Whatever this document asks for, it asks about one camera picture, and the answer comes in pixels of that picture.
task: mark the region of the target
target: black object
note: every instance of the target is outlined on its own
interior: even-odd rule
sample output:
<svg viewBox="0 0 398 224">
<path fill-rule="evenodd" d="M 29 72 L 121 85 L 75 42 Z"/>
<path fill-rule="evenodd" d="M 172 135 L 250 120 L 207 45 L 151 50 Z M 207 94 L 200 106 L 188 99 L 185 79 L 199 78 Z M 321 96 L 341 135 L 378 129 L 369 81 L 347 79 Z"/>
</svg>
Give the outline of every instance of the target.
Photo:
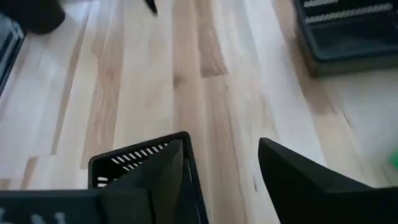
<svg viewBox="0 0 398 224">
<path fill-rule="evenodd" d="M 398 65 L 396 0 L 294 0 L 312 76 Z"/>
<path fill-rule="evenodd" d="M 35 34 L 47 34 L 65 20 L 58 0 L 2 0 L 0 12 Z"/>
<path fill-rule="evenodd" d="M 0 223 L 208 224 L 188 133 L 92 158 L 89 186 L 0 192 Z"/>
<path fill-rule="evenodd" d="M 397 187 L 368 187 L 266 138 L 258 153 L 281 224 L 398 223 Z"/>
<path fill-rule="evenodd" d="M 157 16 L 157 8 L 156 8 L 156 3 L 155 0 L 145 0 L 148 8 L 150 11 L 153 13 L 153 15 Z"/>
<path fill-rule="evenodd" d="M 0 95 L 24 40 L 19 24 L 0 14 Z"/>
</svg>

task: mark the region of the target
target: plastic basket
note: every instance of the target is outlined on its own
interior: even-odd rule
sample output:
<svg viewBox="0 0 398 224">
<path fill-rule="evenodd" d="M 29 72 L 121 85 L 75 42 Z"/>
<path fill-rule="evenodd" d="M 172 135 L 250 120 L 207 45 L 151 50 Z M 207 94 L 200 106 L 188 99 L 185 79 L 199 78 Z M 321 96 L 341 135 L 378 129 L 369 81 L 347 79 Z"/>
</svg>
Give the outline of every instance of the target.
<svg viewBox="0 0 398 224">
<path fill-rule="evenodd" d="M 88 166 L 89 189 L 105 189 L 110 182 L 119 179 L 130 170 L 138 168 L 144 161 L 150 159 L 151 155 L 164 150 L 165 146 L 174 140 L 181 140 L 183 144 L 183 158 L 188 162 L 190 185 L 196 199 L 196 202 L 192 203 L 196 203 L 200 217 L 199 223 L 207 224 L 208 219 L 197 167 L 193 157 L 190 136 L 187 132 L 171 134 L 92 157 Z"/>
<path fill-rule="evenodd" d="M 397 65 L 392 0 L 294 0 L 297 32 L 313 75 Z"/>
</svg>

